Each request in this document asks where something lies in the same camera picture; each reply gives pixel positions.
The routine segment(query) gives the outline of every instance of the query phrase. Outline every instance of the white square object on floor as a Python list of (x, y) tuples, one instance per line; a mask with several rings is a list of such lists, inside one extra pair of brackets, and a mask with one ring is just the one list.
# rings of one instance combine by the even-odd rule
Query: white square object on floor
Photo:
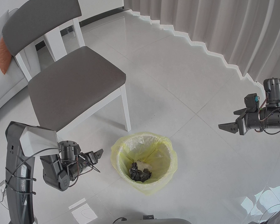
[(96, 214), (87, 203), (72, 211), (72, 214), (79, 224), (86, 224), (97, 218)]

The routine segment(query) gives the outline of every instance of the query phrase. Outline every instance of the white sofa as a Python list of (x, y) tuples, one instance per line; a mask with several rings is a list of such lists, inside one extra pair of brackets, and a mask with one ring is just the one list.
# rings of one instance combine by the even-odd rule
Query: white sofa
[[(16, 10), (17, 9), (10, 11), (8, 14), (9, 17), (11, 17)], [(25, 47), (24, 50), (21, 51), (21, 55), (32, 77), (40, 72), (39, 60), (34, 43)], [(6, 74), (4, 75), (0, 70), (0, 108), (27, 84), (28, 82), (19, 65), (14, 57), (12, 57)]]

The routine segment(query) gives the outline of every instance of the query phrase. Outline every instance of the chair seat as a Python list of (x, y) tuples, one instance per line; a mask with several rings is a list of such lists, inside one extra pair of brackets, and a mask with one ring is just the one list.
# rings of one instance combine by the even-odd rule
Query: chair seat
[(39, 125), (59, 131), (125, 81), (125, 73), (84, 46), (34, 76), (28, 90)]

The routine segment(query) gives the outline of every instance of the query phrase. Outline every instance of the white chair frame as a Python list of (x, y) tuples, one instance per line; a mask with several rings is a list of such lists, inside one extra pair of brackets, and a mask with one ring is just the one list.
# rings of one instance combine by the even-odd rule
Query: white chair frame
[[(83, 39), (82, 32), (81, 32), (81, 28), (79, 26), (78, 18), (74, 18), (72, 20), (72, 22), (73, 22), (73, 25), (74, 25), (74, 30), (75, 30), (75, 33), (76, 33), (76, 37), (78, 39), (79, 46), (80, 47), (85, 46), (84, 39)], [(57, 27), (55, 29), (58, 29), (58, 33), (55, 32), (53, 34), (54, 39), (52, 39), (49, 36), (49, 33), (52, 33), (52, 31), (54, 29), (44, 35), (45, 43), (48, 46), (48, 50), (49, 50), (51, 56), (53, 57), (54, 61), (59, 60), (61, 57), (63, 57), (64, 55), (67, 54), (66, 50), (65, 50), (65, 47), (64, 47), (64, 44), (63, 44), (63, 41), (62, 41), (62, 38), (61, 38), (61, 35), (60, 35), (60, 32), (59, 32), (59, 28)], [(58, 40), (59, 40), (58, 46), (61, 46), (61, 49), (59, 49), (58, 51), (56, 51), (56, 50), (54, 51), (53, 47), (56, 44), (52, 44), (52, 42), (54, 42), (54, 41), (58, 42)], [(19, 64), (20, 68), (22, 69), (22, 72), (24, 73), (24, 76), (26, 77), (27, 81), (30, 81), (32, 79), (32, 77), (31, 77), (31, 75), (30, 75), (30, 73), (29, 73), (29, 71), (28, 71), (20, 53), (18, 53), (15, 56), (15, 58), (16, 58), (18, 64)], [(127, 131), (130, 131), (131, 130), (131, 123), (130, 123), (129, 109), (128, 109), (128, 105), (127, 105), (127, 93), (126, 93), (126, 89), (125, 89), (125, 84), (123, 84), (120, 88), (116, 89), (111, 94), (109, 94), (107, 97), (105, 97), (101, 101), (94, 104), (92, 107), (90, 107), (88, 110), (86, 110), (85, 112), (80, 114), (78, 117), (76, 117), (73, 121), (71, 121), (64, 128), (59, 130), (57, 132), (57, 135), (59, 137), (64, 136), (68, 131), (73, 129), (75, 126), (80, 124), (82, 121), (87, 119), (89, 116), (94, 114), (96, 111), (98, 111), (99, 109), (101, 109), (106, 104), (108, 104), (109, 102), (111, 102), (112, 100), (114, 100), (116, 97), (118, 97), (120, 95), (121, 95), (121, 98), (122, 98), (122, 103), (123, 103), (123, 108), (124, 108), (124, 116), (125, 116), (125, 120), (126, 120), (125, 129)]]

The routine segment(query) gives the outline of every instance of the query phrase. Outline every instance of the black baseboard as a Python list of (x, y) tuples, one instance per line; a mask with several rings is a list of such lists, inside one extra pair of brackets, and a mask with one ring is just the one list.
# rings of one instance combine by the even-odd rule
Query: black baseboard
[[(102, 18), (109, 17), (111, 15), (114, 15), (114, 14), (117, 14), (117, 13), (121, 13), (121, 12), (126, 11), (126, 10), (127, 9), (124, 9), (123, 7), (115, 8), (115, 9), (112, 9), (110, 11), (106, 11), (104, 13), (101, 13), (101, 14), (95, 15), (93, 17), (89, 17), (89, 18), (87, 18), (87, 19), (85, 19), (83, 21), (80, 21), (79, 25), (80, 25), (80, 27), (83, 27), (83, 26), (88, 25), (88, 24), (90, 24), (90, 23), (92, 23), (94, 21), (98, 21), (98, 20), (100, 20)], [(68, 33), (72, 32), (73, 30), (74, 30), (74, 26), (71, 25), (71, 26), (69, 26), (67, 28), (62, 29), (60, 31), (60, 34), (61, 34), (61, 36), (64, 36), (65, 34), (68, 34)], [(41, 41), (40, 43), (37, 43), (35, 45), (35, 48), (36, 48), (36, 50), (39, 50), (39, 49), (45, 47), (45, 45), (46, 45), (45, 42)]]

